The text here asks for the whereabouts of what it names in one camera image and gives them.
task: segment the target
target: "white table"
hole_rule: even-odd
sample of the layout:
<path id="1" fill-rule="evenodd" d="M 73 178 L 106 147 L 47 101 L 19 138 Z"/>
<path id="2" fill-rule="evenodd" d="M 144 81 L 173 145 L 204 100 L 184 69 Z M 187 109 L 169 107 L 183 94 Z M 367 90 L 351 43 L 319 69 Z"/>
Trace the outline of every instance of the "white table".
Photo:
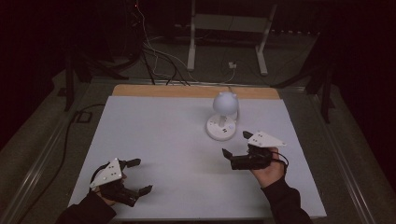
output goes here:
<path id="1" fill-rule="evenodd" d="M 245 155 L 248 145 L 242 131 L 262 130 L 288 144 L 279 151 L 290 161 L 286 180 L 300 191 L 303 209 L 311 217 L 326 216 L 288 111 L 283 101 L 276 99 L 275 90 L 233 88 L 240 96 L 240 118 L 235 137 L 218 142 L 206 134 L 205 123 L 214 113 L 213 97 L 218 91 L 227 90 L 117 87 L 115 96 L 108 98 L 70 204 L 79 203 L 85 197 L 91 176 L 99 166 L 114 158 L 126 161 L 139 158 L 142 160 L 139 166 L 124 169 L 128 175 L 124 185 L 130 189 L 153 185 L 152 192 L 141 197 L 134 207 L 116 204 L 116 219 L 271 217 L 269 203 L 250 171 L 232 170 L 221 152 L 222 148 L 227 148 L 234 155 Z M 120 92 L 139 96 L 120 96 Z M 249 95 L 256 99 L 246 99 Z"/>

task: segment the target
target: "white base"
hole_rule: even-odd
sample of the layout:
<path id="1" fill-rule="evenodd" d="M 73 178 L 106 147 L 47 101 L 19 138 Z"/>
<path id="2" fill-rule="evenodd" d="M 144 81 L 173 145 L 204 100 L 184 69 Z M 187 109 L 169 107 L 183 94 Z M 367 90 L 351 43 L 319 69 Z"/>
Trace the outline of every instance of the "white base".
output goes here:
<path id="1" fill-rule="evenodd" d="M 224 127 L 219 126 L 220 115 L 212 116 L 206 123 L 206 132 L 209 136 L 218 141 L 227 141 L 233 137 L 236 132 L 235 121 L 226 117 Z"/>

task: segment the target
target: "white ball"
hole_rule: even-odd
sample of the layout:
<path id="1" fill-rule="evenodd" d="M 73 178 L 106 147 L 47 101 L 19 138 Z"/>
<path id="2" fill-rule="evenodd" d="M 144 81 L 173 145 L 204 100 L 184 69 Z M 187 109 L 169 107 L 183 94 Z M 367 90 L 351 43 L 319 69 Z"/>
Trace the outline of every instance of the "white ball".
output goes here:
<path id="1" fill-rule="evenodd" d="M 228 91 L 219 93 L 213 101 L 215 111 L 224 116 L 236 113 L 238 106 L 239 103 L 236 94 Z"/>

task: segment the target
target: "floor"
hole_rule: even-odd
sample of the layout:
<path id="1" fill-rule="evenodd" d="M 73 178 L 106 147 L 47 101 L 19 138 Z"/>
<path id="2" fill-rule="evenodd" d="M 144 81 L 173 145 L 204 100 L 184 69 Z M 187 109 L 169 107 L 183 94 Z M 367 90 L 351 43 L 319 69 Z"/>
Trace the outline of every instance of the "floor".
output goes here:
<path id="1" fill-rule="evenodd" d="M 270 34 L 264 52 L 269 71 L 267 77 L 259 74 L 252 40 L 226 43 L 216 38 L 202 39 L 198 42 L 195 70 L 189 73 L 179 61 L 187 61 L 188 38 L 170 41 L 152 37 L 146 48 L 154 55 L 147 54 L 147 59 L 151 68 L 155 67 L 156 84 L 165 84 L 175 71 L 172 64 L 162 59 L 155 66 L 155 55 L 161 55 L 161 51 L 172 55 L 169 57 L 185 80 L 178 76 L 169 81 L 170 85 L 268 87 L 298 74 L 315 40 L 314 36 L 308 35 Z M 228 62 L 236 62 L 236 68 L 229 68 Z M 86 109 L 92 112 L 91 122 L 72 123 L 68 129 L 73 112 L 90 105 L 105 104 L 107 96 L 119 83 L 151 82 L 142 60 L 120 71 L 128 80 L 114 80 L 95 69 L 92 73 L 91 83 L 77 84 L 76 101 L 70 112 L 64 112 L 65 99 L 57 95 L 64 87 L 64 72 L 56 76 L 55 90 L 1 150 L 0 175 L 6 180 L 0 182 L 1 215 L 6 215 L 7 206 L 14 205 L 19 208 L 13 211 L 14 221 L 28 210 L 21 223 L 53 223 L 68 205 L 103 107 L 97 105 Z M 308 80 L 302 79 L 278 91 L 290 112 L 328 214 L 314 219 L 314 223 L 394 223 L 396 196 L 339 91 L 332 87 L 331 123 L 326 124 L 318 112 L 320 94 L 307 95 L 304 92 Z M 59 174 L 35 205 L 28 208 L 56 174 L 65 148 L 64 165 Z M 37 164 L 40 155 L 46 160 Z M 262 220 L 220 223 L 262 223 Z"/>

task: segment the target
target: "human hand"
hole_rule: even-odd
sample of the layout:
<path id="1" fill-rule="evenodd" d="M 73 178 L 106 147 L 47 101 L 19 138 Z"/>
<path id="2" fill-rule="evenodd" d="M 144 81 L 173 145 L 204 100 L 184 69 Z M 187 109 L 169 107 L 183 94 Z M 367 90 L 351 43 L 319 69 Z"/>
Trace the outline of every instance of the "human hand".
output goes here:
<path id="1" fill-rule="evenodd" d="M 122 173 L 122 180 L 121 180 L 121 183 L 124 182 L 124 179 L 126 179 L 126 177 L 127 177 L 126 174 L 125 174 L 125 173 Z M 96 194 L 97 194 L 108 206 L 113 206 L 114 204 L 117 203 L 116 201 L 109 200 L 109 199 L 103 197 L 102 194 L 101 194 L 101 192 L 100 192 L 100 187 L 97 187 L 97 188 L 94 190 L 94 192 L 95 192 L 95 193 L 96 193 Z"/>
<path id="2" fill-rule="evenodd" d="M 272 153 L 273 159 L 279 160 L 279 155 L 277 154 L 278 150 L 276 147 L 270 147 L 270 151 L 275 152 Z M 285 174 L 285 165 L 281 162 L 271 161 L 270 165 L 264 169 L 260 170 L 250 170 L 253 173 L 254 177 L 259 181 L 259 184 L 262 188 L 266 188 L 276 182 Z"/>

